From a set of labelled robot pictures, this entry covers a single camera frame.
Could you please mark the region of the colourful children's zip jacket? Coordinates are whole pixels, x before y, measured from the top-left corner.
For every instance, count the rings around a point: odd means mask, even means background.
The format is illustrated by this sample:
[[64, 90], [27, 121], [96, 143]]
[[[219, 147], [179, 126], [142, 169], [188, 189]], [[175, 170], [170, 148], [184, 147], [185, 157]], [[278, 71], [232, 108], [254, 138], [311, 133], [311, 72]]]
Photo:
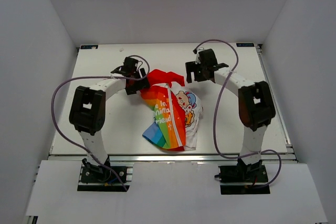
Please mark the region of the colourful children's zip jacket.
[[183, 76], [152, 70], [150, 87], [140, 91], [153, 112], [153, 123], [142, 133], [151, 144], [166, 151], [193, 151], [203, 106], [201, 99], [185, 85]]

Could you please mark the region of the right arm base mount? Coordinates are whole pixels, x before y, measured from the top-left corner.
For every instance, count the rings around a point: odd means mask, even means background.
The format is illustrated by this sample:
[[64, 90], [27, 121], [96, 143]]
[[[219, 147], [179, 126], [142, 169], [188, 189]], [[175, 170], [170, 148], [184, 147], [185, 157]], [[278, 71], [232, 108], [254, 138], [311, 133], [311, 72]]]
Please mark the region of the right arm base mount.
[[268, 175], [262, 160], [246, 165], [241, 159], [236, 165], [219, 167], [214, 179], [220, 183], [222, 195], [267, 195], [270, 194]]

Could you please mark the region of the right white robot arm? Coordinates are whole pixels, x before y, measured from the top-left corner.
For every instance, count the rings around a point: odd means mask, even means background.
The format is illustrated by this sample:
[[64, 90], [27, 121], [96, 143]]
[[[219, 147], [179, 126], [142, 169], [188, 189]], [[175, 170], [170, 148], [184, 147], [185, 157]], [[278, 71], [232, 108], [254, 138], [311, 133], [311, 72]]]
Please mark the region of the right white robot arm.
[[218, 63], [212, 49], [195, 49], [196, 60], [185, 64], [187, 82], [210, 80], [238, 98], [238, 115], [244, 126], [243, 145], [237, 161], [237, 176], [247, 182], [261, 169], [261, 147], [271, 120], [276, 115], [269, 84], [246, 79], [225, 63]]

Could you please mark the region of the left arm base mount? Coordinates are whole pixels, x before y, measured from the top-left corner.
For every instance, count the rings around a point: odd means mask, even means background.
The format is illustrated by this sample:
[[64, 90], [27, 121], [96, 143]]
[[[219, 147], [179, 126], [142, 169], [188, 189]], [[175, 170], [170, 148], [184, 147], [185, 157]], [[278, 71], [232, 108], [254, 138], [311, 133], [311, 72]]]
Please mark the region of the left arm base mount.
[[84, 158], [81, 164], [77, 191], [125, 193], [125, 188], [129, 189], [132, 180], [132, 167], [117, 165], [111, 168], [117, 173], [124, 186], [111, 170], [100, 165], [92, 165]]

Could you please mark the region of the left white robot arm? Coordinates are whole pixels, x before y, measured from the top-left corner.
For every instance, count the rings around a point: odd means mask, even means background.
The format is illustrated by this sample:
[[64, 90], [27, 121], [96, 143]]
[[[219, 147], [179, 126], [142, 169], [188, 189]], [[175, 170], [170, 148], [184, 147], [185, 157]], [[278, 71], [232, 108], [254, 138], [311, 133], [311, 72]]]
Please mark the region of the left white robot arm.
[[122, 90], [133, 95], [149, 87], [145, 69], [138, 66], [140, 61], [144, 58], [125, 57], [123, 65], [111, 71], [111, 77], [89, 87], [78, 86], [75, 90], [69, 122], [81, 136], [87, 151], [82, 163], [98, 181], [104, 182], [111, 175], [101, 133], [106, 120], [106, 101]]

